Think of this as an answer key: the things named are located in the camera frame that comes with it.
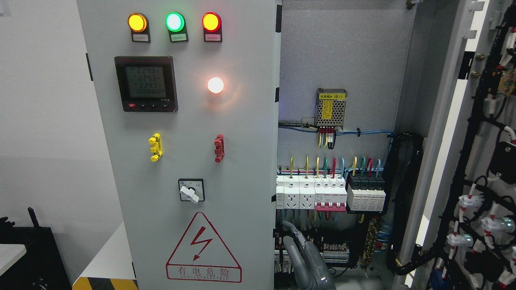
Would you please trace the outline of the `grey robotic left hand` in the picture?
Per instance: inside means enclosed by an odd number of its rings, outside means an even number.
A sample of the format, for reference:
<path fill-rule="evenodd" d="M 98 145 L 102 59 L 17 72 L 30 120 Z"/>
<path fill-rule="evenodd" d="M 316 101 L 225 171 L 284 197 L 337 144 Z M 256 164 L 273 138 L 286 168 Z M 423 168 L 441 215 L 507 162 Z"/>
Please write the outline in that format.
<path fill-rule="evenodd" d="M 306 240 L 302 232 L 291 222 L 283 220 L 282 225 L 288 228 L 298 240 L 298 243 L 295 243 L 290 236 L 283 238 L 298 287 L 301 290 L 335 290 L 333 277 L 315 245 Z"/>

